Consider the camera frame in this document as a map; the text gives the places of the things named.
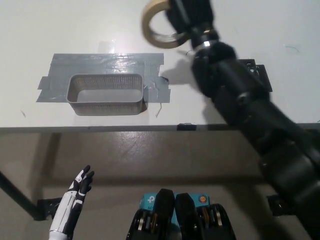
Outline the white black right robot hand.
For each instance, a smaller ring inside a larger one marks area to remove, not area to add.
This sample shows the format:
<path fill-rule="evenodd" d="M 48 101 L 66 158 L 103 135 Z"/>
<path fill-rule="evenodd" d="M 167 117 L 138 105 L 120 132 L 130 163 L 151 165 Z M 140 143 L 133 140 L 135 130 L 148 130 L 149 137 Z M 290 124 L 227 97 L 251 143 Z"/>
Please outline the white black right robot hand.
<path fill-rule="evenodd" d="M 213 29 L 214 14 L 210 0 L 169 0 L 166 16 L 177 34 Z"/>

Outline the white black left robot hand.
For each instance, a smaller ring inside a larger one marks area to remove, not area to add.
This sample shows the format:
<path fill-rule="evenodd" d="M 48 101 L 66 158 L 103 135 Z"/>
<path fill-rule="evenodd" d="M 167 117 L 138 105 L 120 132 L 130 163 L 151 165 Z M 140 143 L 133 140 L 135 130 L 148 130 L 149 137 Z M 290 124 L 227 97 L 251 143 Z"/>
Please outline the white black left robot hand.
<path fill-rule="evenodd" d="M 49 230 L 49 240 L 71 240 L 95 172 L 87 165 L 64 193 Z"/>

